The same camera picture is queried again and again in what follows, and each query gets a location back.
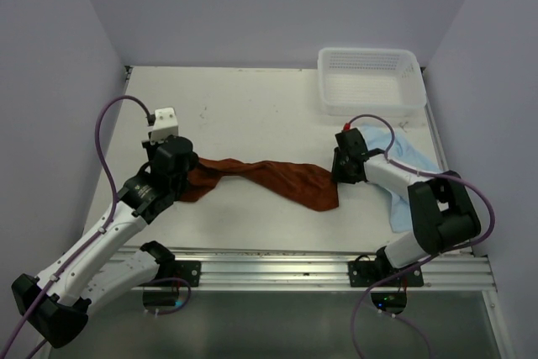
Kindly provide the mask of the rust brown towel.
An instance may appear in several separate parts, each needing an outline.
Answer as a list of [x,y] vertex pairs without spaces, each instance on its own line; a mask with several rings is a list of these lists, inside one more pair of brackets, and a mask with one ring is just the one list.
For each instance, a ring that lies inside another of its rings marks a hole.
[[231,158],[217,161],[201,158],[187,175],[187,190],[176,200],[196,203],[213,191],[224,177],[244,178],[316,212],[340,206],[337,185],[323,167],[285,161],[246,163]]

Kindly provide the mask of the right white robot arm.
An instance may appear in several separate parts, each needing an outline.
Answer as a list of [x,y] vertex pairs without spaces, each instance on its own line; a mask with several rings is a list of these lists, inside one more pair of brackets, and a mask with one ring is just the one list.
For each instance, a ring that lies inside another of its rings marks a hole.
[[411,231],[380,248],[374,260],[357,257],[351,274],[367,285],[394,285],[407,268],[478,236],[482,230],[465,186],[455,172],[420,176],[391,163],[380,149],[369,149],[361,132],[335,135],[332,179],[337,183],[369,182],[399,196],[409,206]]

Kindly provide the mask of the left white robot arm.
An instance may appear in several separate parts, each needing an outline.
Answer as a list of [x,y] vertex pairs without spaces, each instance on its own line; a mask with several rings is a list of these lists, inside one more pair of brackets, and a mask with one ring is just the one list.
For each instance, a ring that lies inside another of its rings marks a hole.
[[21,274],[13,281],[22,321],[52,347],[71,343],[92,314],[131,288],[188,284],[176,276],[174,255],[156,241],[143,244],[117,265],[105,266],[130,238],[179,199],[198,163],[193,143],[177,135],[152,146],[148,159],[70,250],[38,275]]

